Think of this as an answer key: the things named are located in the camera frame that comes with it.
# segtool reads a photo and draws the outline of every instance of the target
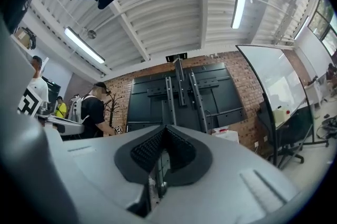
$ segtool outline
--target metal bracket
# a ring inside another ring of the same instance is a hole
[[[170,76],[165,78],[165,81],[166,81],[167,100],[169,104],[168,106],[170,107],[170,111],[171,111],[172,125],[177,125],[177,121],[175,118],[174,103],[173,103],[172,82],[171,82]]]
[[[180,104],[180,106],[186,106],[187,104],[186,104],[184,93],[187,92],[187,90],[186,90],[186,83],[184,83],[185,76],[184,76],[183,66],[181,64],[180,58],[178,58],[175,61],[174,67],[175,67],[175,75],[176,75],[177,80],[178,80],[179,104]]]
[[[200,97],[199,87],[197,86],[195,75],[193,72],[189,74],[189,78],[190,78],[190,83],[191,83],[191,87],[193,90],[194,98],[196,101],[196,108],[197,108],[198,115],[199,115],[201,131],[203,133],[207,133],[207,123],[206,123],[205,112],[204,112],[204,108],[203,108],[201,97]]]
[[[219,86],[219,81],[216,78],[208,78],[208,79],[200,79],[196,82],[198,89],[204,89],[204,88],[213,88]],[[165,95],[167,93],[166,91],[167,87],[151,87],[147,89],[147,96],[159,96],[159,95]],[[187,80],[182,82],[182,87],[180,89],[183,89],[183,91],[188,94],[189,92],[192,92],[191,86],[187,85]],[[177,94],[179,93],[179,89],[174,87],[172,88],[172,93]]]

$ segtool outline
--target whiteboard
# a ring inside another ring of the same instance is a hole
[[[301,35],[295,41],[295,45],[310,61],[317,76],[325,75],[329,63],[332,63],[332,59],[321,41],[317,39],[308,27],[304,27]]]
[[[292,114],[303,103],[305,92],[293,66],[276,48],[239,46],[255,69],[272,110],[280,106]]]

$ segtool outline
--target black t-shirt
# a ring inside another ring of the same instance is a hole
[[[97,128],[96,124],[104,121],[104,104],[96,97],[90,97],[82,101],[81,118],[84,120],[84,132],[80,134],[82,139],[103,137],[103,132]]]

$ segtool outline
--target ceiling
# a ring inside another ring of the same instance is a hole
[[[235,0],[32,0],[24,23],[50,55],[87,80],[107,80],[165,62],[181,52],[205,55],[235,44],[291,45],[310,0],[246,1],[239,29],[231,28]],[[64,35],[71,27],[104,59],[95,62]],[[97,33],[94,40],[84,30]]]

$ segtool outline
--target red brick wall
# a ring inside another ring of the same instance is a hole
[[[246,120],[231,125],[230,129],[239,132],[239,139],[242,145],[250,149],[254,149],[254,143],[258,141],[260,148],[263,148],[265,130],[257,121],[256,116],[259,103],[263,100],[262,89],[241,53],[229,52],[220,53],[213,57],[202,56],[189,58],[183,61],[183,67],[186,68],[221,62],[225,63],[231,76],[233,77],[237,91],[243,103],[244,110],[247,114]],[[120,125],[123,130],[125,129],[132,79],[135,77],[167,72],[169,70],[174,70],[174,65],[172,63],[158,65],[107,81],[107,87],[109,87],[113,93],[116,93],[116,97],[122,97],[118,100],[120,111],[114,114],[113,126]],[[105,115],[106,121],[109,120],[109,117],[110,114],[107,112]]]

